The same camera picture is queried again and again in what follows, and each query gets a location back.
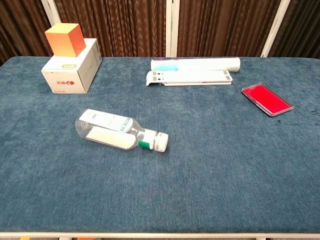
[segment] wooden block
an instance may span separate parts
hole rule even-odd
[[[57,23],[44,33],[56,56],[76,57],[86,47],[78,23]]]

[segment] bottle cap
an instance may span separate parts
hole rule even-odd
[[[159,132],[155,137],[154,150],[158,152],[164,152],[167,147],[169,135],[163,132]]]

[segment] red card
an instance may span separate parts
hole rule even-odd
[[[271,117],[290,111],[294,108],[294,106],[284,101],[262,83],[244,87],[242,93]]]

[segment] blue label on roll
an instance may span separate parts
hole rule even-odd
[[[154,68],[154,71],[178,71],[178,66],[173,64],[172,62],[163,63],[159,66],[156,66]]]

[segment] plastic bottle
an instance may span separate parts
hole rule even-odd
[[[140,126],[130,117],[85,109],[75,121],[78,134],[91,141],[129,150],[136,146],[164,152],[168,134]]]

